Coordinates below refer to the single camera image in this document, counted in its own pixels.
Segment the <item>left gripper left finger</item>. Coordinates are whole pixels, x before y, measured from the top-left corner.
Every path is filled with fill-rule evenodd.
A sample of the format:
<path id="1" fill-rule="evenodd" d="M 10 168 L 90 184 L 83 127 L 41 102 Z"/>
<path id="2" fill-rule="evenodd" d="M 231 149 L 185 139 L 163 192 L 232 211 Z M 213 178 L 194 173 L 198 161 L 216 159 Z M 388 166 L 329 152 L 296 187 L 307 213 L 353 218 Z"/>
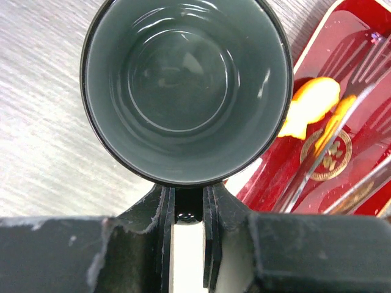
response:
<path id="1" fill-rule="evenodd" d="M 1 219 L 2 292 L 171 292 L 172 188 L 118 217 Z"/>

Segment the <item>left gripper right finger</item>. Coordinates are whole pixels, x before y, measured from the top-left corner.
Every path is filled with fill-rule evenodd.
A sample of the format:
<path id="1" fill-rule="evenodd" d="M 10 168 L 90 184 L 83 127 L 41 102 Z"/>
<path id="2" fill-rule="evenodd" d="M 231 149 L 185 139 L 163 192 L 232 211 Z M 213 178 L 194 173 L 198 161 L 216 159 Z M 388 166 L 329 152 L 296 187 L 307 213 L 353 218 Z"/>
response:
<path id="1" fill-rule="evenodd" d="M 222 185 L 203 190 L 210 292 L 389 292 L 390 223 L 368 216 L 250 210 Z"/>

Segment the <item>red dessert tray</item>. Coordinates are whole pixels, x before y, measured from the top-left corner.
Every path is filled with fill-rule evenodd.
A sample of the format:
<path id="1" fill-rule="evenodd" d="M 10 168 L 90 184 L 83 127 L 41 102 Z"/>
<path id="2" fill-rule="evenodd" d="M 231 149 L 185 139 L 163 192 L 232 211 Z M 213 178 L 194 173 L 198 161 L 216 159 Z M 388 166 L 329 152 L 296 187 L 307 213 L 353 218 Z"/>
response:
<path id="1" fill-rule="evenodd" d="M 325 13 L 294 67 L 294 86 L 329 76 L 347 86 L 356 65 L 380 37 L 390 35 L 385 1 L 337 1 Z M 277 139 L 261 158 L 226 181 L 226 188 L 256 211 L 270 211 L 320 135 L 324 121 L 307 127 L 305 140 Z M 390 155 L 390 77 L 357 108 L 305 186 L 298 213 L 323 213 Z"/>

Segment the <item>orange fish cookies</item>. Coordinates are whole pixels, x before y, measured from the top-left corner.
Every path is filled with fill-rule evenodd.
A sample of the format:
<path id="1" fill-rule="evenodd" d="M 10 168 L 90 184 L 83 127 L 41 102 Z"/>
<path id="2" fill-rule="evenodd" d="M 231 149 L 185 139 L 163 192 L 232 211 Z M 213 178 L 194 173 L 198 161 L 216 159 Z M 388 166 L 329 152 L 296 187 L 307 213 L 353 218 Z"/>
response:
<path id="1" fill-rule="evenodd" d="M 321 121 L 334 108 L 335 112 L 326 127 L 321 130 L 319 140 L 316 143 L 309 143 L 309 147 L 319 155 L 337 131 L 342 129 L 345 115 L 357 101 L 357 95 L 340 98 L 340 91 L 340 84 L 329 77 L 314 78 L 306 82 L 294 94 L 278 136 L 305 140 L 307 126 Z"/>

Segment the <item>dark green mug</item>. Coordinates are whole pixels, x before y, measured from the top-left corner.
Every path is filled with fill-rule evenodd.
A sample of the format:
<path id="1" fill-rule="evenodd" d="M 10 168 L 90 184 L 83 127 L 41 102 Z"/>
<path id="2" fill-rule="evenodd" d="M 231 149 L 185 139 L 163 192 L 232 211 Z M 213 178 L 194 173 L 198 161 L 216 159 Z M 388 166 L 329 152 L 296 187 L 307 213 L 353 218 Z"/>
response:
<path id="1" fill-rule="evenodd" d="M 175 221 L 202 188 L 275 141 L 293 94 L 285 31 L 267 1 L 105 1 L 80 61 L 87 119 L 131 172 L 175 189 Z"/>

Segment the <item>metal serving tongs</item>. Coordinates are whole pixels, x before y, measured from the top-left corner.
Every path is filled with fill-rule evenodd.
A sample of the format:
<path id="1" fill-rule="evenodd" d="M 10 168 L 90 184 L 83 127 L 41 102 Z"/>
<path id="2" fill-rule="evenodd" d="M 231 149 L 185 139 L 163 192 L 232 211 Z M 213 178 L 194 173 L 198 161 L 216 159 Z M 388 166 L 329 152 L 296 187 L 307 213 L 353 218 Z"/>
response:
<path id="1" fill-rule="evenodd" d="M 295 96 L 335 102 L 301 139 L 282 137 L 266 164 L 268 180 L 244 202 L 252 209 L 300 214 L 360 214 L 373 194 L 390 198 L 390 37 L 371 30 L 341 39 L 322 66 L 309 54 Z"/>

